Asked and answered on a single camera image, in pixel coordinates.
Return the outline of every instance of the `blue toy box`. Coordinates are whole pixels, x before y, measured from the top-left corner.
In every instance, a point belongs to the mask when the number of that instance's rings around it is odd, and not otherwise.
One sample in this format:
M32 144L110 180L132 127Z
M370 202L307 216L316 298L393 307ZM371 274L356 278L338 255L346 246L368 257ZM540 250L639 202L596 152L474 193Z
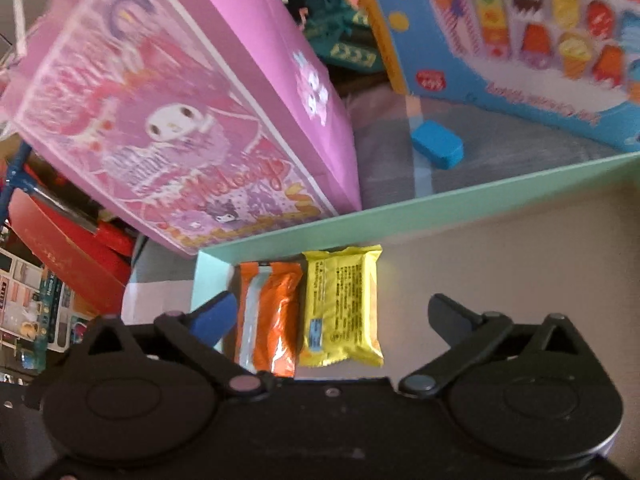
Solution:
M397 92L640 150L640 0L362 0Z

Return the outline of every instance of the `popsicle illustration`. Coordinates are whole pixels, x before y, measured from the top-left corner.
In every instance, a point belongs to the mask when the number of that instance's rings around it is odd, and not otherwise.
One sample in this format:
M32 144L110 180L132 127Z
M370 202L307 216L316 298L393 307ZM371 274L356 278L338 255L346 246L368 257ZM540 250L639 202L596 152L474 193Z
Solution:
M480 42L476 37L467 0L434 0L446 25L446 32L458 54L476 54Z
M474 3L487 53L491 57L510 57L509 26L504 0L474 0Z
M617 45L605 45L593 66L593 78L608 88L622 85L625 53Z
M511 7L522 20L541 22L544 18L543 7L545 0L511 0Z
M548 68L552 59L551 38L541 23L529 23L524 31L520 60L532 68Z
M594 38L610 40L616 27L616 15L601 0L593 0L587 6L587 27Z
M551 0L551 11L554 21L564 30L580 23L580 0Z

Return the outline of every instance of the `ice cream cone illustration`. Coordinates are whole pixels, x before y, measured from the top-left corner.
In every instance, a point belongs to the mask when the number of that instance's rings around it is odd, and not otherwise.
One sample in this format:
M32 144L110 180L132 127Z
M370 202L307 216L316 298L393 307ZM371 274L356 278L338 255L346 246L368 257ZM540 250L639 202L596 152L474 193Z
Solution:
M564 75L570 79L580 79L593 59L593 47L586 37L566 32L560 36L558 54L562 58Z
M529 23L524 31L520 59L532 68L543 70L551 64L551 39L541 23Z

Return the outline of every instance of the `yellow snack package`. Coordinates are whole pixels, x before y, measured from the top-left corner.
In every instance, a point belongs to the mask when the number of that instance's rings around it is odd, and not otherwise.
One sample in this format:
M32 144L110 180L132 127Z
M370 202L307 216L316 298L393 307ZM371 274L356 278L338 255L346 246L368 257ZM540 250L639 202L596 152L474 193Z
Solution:
M349 358L382 366L376 275L381 253L380 246L303 253L308 278L301 366L327 366Z

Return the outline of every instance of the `pink box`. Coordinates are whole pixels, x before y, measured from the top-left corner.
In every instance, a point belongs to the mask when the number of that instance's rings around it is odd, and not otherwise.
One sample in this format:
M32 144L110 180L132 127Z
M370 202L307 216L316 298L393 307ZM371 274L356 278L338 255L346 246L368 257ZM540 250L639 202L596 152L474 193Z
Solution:
M0 105L183 254L361 207L347 114L280 0L53 0Z

